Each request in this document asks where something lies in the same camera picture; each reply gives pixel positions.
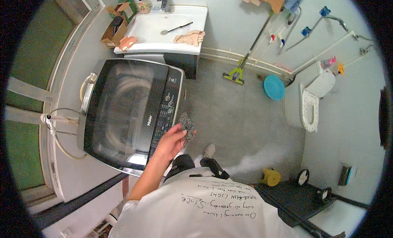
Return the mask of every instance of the black wheel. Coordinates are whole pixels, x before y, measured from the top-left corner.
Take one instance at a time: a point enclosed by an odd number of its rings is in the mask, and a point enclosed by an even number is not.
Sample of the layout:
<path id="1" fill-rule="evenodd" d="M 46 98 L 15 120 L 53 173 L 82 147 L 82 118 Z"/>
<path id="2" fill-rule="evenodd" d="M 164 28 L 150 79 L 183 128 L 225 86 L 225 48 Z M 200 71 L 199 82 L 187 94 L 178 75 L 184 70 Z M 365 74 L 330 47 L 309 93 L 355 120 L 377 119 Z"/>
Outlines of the black wheel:
<path id="1" fill-rule="evenodd" d="M 332 195 L 332 189 L 328 187 L 325 189 L 318 190 L 316 192 L 315 198 L 322 203 L 327 203 L 330 200 L 331 195 Z"/>
<path id="2" fill-rule="evenodd" d="M 296 178 L 296 184 L 298 186 L 304 186 L 310 179 L 310 172 L 307 169 L 301 170 Z"/>

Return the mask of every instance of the black shelf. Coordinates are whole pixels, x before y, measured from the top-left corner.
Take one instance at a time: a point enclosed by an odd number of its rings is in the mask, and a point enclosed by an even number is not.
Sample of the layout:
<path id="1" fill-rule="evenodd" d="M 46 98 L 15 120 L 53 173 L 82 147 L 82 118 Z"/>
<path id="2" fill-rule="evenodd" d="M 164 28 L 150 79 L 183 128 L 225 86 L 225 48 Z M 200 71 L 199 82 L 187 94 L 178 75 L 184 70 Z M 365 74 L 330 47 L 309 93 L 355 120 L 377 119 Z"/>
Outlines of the black shelf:
<path id="1" fill-rule="evenodd" d="M 310 184 L 297 186 L 292 181 L 279 182 L 274 187 L 258 184 L 255 190 L 264 201 L 277 207 L 278 216 L 290 227 L 297 226 L 299 222 L 285 214 L 285 212 L 281 210 L 281 205 L 291 210 L 300 219 L 307 220 L 325 209 L 337 199 L 337 197 L 331 197 L 325 203 L 322 203 L 315 198 L 316 192 L 320 190 L 319 188 Z M 273 203 L 269 198 L 264 197 L 266 194 L 268 194 L 269 197 L 272 197 L 276 203 Z"/>

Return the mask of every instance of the shower head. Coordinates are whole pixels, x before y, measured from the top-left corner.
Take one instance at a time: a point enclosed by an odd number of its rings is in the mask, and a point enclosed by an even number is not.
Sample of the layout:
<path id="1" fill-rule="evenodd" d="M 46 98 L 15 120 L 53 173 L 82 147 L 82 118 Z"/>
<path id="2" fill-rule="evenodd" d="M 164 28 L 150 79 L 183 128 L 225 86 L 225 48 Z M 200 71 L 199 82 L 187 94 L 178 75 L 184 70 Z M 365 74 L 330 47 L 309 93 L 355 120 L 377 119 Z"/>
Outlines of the shower head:
<path id="1" fill-rule="evenodd" d="M 340 19 L 340 18 L 338 18 L 338 17 L 336 17 L 336 16 L 333 16 L 333 15 L 326 15 L 326 16 L 323 16 L 323 17 L 324 17 L 324 18 L 327 18 L 327 19 L 334 19 L 334 20 L 338 21 L 338 23 L 341 25 L 341 27 L 342 27 L 346 32 L 349 32 L 349 29 L 348 29 L 347 25 L 344 23 L 344 21 L 343 21 L 342 19 Z"/>

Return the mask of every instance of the floor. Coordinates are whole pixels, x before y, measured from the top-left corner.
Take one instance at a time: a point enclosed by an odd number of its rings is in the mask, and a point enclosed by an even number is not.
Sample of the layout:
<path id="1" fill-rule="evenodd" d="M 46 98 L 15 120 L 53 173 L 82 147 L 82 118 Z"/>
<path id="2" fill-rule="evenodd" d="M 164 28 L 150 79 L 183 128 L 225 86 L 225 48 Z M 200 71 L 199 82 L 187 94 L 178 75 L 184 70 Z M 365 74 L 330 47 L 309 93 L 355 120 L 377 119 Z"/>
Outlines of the floor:
<path id="1" fill-rule="evenodd" d="M 231 179 L 256 183 L 263 167 L 281 173 L 282 180 L 300 171 L 305 131 L 289 127 L 283 101 L 264 93 L 257 73 L 244 70 L 244 85 L 222 77 L 234 65 L 200 59 L 196 80 L 186 79 L 189 116 L 196 137 L 185 149 L 193 159 L 214 143 L 214 158 Z"/>

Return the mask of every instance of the white toilet seat cover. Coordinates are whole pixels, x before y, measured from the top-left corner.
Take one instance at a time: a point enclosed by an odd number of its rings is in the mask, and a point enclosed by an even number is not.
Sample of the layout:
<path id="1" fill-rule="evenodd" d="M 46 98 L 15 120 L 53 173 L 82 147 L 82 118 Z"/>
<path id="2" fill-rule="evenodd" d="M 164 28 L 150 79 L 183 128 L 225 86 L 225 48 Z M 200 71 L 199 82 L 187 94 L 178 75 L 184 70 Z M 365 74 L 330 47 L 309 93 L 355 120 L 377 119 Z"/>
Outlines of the white toilet seat cover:
<path id="1" fill-rule="evenodd" d="M 307 104 L 311 104 L 314 108 L 313 112 L 313 120 L 312 124 L 308 122 L 307 119 Z M 302 123 L 304 128 L 308 132 L 317 132 L 318 126 L 318 105 L 319 105 L 319 98 L 309 93 L 307 90 L 303 90 L 302 92 Z"/>

